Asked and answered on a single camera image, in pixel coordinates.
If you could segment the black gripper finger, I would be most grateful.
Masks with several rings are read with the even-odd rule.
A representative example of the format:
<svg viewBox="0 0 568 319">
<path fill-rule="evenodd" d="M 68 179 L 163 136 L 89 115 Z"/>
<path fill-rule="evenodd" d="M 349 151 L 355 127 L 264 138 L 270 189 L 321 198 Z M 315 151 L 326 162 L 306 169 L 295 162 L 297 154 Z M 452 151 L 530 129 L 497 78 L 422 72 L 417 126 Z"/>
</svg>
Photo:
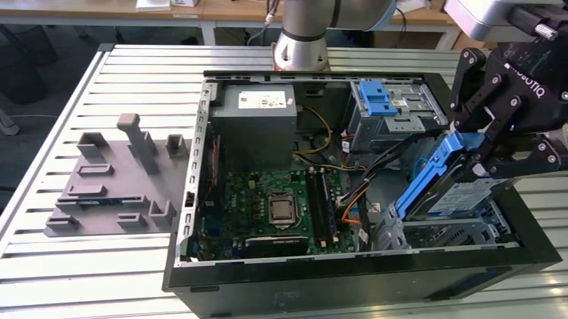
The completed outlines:
<svg viewBox="0 0 568 319">
<path fill-rule="evenodd" d="M 481 49 L 461 51 L 449 99 L 453 127 L 460 132 L 476 132 L 492 120 L 485 111 L 486 103 L 504 85 L 500 68 L 492 70 L 488 65 L 492 61 L 492 56 Z"/>
<path fill-rule="evenodd" d="M 512 129 L 525 104 L 520 96 L 513 96 L 501 108 L 486 109 L 493 119 L 472 166 L 481 177 L 517 178 L 561 171 L 561 130 L 518 133 Z"/>
</svg>

